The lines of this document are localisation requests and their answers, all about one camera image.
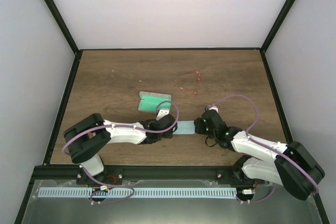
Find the pink transparent sunglasses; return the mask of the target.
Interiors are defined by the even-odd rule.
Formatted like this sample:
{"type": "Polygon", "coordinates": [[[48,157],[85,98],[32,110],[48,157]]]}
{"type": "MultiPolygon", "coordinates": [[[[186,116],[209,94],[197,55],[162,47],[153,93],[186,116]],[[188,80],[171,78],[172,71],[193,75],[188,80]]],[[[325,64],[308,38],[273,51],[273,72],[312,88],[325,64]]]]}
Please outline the pink transparent sunglasses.
{"type": "Polygon", "coordinates": [[[173,86],[191,95],[197,95],[200,82],[200,72],[198,70],[190,70],[179,73],[173,81],[173,86]]]}

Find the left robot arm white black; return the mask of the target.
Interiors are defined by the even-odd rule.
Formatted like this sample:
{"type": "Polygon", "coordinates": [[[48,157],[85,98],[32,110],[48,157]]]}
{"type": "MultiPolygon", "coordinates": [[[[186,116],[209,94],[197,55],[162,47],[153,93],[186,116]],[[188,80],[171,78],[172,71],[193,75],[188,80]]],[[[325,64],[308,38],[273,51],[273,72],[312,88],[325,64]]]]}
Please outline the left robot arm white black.
{"type": "Polygon", "coordinates": [[[129,124],[110,122],[94,113],[64,131],[66,143],[62,152],[74,164],[81,165],[95,184],[102,184],[107,170],[98,152],[103,147],[115,143],[153,144],[162,138],[172,138],[176,128],[177,119],[169,113],[129,124]]]}

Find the grey glasses case green inside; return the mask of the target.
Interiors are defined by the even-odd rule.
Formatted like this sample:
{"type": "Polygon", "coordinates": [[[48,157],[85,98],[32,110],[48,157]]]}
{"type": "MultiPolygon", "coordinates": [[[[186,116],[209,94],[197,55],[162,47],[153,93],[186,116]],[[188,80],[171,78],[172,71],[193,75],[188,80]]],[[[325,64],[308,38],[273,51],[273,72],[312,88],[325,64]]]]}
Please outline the grey glasses case green inside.
{"type": "Polygon", "coordinates": [[[172,97],[169,94],[140,91],[139,96],[139,111],[155,113],[157,110],[170,109],[171,107],[172,97]]]}

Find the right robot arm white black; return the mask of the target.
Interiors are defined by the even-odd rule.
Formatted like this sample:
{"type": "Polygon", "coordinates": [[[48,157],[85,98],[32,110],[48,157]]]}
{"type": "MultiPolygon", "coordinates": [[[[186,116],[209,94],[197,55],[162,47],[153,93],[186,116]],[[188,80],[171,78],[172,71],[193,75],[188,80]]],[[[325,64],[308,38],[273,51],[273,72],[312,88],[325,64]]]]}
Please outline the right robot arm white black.
{"type": "Polygon", "coordinates": [[[299,142],[285,144],[250,135],[241,128],[228,126],[213,109],[194,120],[194,126],[197,134],[213,139],[219,147],[243,154],[233,170],[238,183],[261,179],[306,200],[318,192],[318,184],[325,177],[323,168],[299,142]]]}

